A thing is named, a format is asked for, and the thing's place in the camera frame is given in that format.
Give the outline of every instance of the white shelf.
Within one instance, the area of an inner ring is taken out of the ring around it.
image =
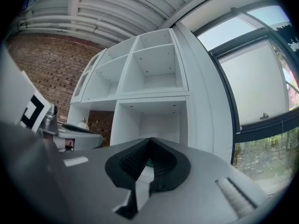
[[[82,102],[91,99],[113,98],[116,95],[127,57],[121,56],[97,67],[89,79]]]
[[[174,44],[134,52],[120,95],[184,91],[178,55]]]
[[[118,100],[110,145],[156,137],[188,145],[185,97]]]
[[[107,62],[110,62],[119,57],[128,55],[134,44],[135,39],[136,37],[132,37],[107,49],[100,61],[98,62],[97,67],[100,67],[106,64]]]
[[[173,44],[169,29],[149,32],[138,37],[135,51],[159,45]]]

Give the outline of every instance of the shelf compartment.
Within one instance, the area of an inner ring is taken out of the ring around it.
[[[136,37],[130,38],[128,40],[125,40],[121,43],[116,44],[115,46],[110,47],[106,50],[103,57],[98,62],[98,66],[100,67],[107,62],[110,62],[114,59],[117,59],[121,56],[128,55],[130,53],[130,50],[134,44]]]
[[[97,67],[84,91],[82,102],[92,99],[113,98],[128,56],[121,56]]]
[[[173,44],[132,54],[121,95],[184,91],[178,54]]]
[[[185,97],[117,101],[111,145],[150,137],[188,145]]]
[[[166,44],[173,44],[169,29],[153,31],[139,36],[135,51]]]

